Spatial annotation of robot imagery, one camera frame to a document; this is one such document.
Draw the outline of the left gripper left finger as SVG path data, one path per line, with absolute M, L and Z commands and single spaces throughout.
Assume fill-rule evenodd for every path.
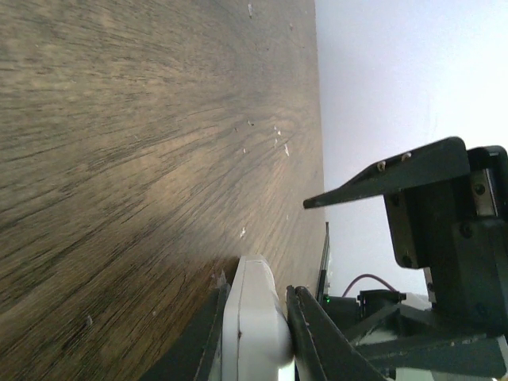
M 220 380 L 222 326 L 231 286 L 214 289 L 170 349 L 142 380 Z

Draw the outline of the white remote control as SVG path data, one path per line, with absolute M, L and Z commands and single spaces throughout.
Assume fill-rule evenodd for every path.
M 294 380 L 291 331 L 263 256 L 242 256 L 223 313 L 223 380 Z

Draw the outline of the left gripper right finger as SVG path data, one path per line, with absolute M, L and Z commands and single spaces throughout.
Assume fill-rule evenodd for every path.
M 305 287 L 287 287 L 287 320 L 298 380 L 383 380 Z

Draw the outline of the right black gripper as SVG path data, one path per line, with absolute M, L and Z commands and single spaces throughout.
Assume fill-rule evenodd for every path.
M 348 342 L 379 370 L 507 375 L 506 150 L 445 138 L 379 160 L 303 207 L 379 195 L 396 261 L 429 271 L 437 313 L 387 306 L 346 329 Z

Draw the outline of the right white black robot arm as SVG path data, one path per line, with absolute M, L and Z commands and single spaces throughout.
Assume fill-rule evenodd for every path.
M 449 137 L 366 167 L 305 209 L 380 196 L 397 265 L 425 273 L 430 308 L 393 287 L 317 300 L 376 371 L 507 374 L 507 153 Z

